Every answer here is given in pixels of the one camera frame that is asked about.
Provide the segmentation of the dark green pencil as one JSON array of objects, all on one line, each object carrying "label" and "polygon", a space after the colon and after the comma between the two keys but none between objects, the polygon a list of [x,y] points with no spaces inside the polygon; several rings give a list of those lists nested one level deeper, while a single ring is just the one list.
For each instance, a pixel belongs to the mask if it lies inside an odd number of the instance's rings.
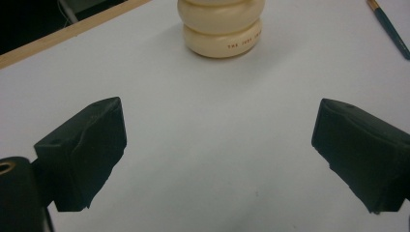
[{"label": "dark green pencil", "polygon": [[405,44],[404,40],[396,31],[395,27],[391,23],[390,19],[387,17],[385,12],[379,6],[376,0],[366,0],[367,4],[373,11],[373,14],[377,18],[380,25],[383,27],[385,32],[388,34],[389,38],[394,43],[395,47],[398,49],[403,58],[410,61],[410,49]]}]

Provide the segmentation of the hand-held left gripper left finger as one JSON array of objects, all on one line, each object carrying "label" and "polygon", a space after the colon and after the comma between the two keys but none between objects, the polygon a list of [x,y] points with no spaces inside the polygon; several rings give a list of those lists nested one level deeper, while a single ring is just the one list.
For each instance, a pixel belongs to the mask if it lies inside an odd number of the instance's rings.
[{"label": "hand-held left gripper left finger", "polygon": [[34,145],[41,202],[60,212],[89,207],[126,146],[121,99],[88,105]]}]

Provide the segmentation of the metal stand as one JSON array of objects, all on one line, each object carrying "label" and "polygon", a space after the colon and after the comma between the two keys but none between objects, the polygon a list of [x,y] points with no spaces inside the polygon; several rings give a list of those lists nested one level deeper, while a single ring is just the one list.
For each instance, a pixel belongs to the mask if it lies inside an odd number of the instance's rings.
[{"label": "metal stand", "polygon": [[100,0],[57,0],[58,6],[70,23],[77,23],[87,17],[88,11],[100,3]]}]

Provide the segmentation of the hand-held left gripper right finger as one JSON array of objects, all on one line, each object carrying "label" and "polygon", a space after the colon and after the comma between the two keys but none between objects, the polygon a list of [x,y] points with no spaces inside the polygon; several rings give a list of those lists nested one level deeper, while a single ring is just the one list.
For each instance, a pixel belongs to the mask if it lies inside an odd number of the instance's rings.
[{"label": "hand-held left gripper right finger", "polygon": [[311,145],[371,213],[410,200],[410,134],[330,99],[320,102]]}]

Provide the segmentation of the cream ribbed plastic container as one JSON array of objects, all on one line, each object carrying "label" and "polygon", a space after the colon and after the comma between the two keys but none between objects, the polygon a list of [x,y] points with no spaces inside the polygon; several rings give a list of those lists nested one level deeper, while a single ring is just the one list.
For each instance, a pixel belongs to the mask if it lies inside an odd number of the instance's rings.
[{"label": "cream ribbed plastic container", "polygon": [[178,0],[186,46],[210,58],[228,58],[252,49],[262,32],[265,0]]}]

